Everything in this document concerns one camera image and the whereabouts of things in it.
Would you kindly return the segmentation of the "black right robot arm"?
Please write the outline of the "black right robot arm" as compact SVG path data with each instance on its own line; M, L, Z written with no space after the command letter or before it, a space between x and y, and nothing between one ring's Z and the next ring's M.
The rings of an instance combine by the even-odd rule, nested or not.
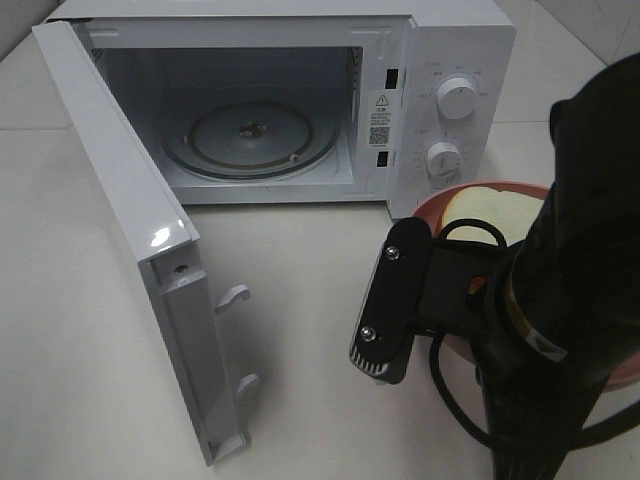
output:
M473 347L494 475L551 479L572 450L639 423L632 404L586 419L639 350L639 58L605 68L550 112L555 180L492 289Z

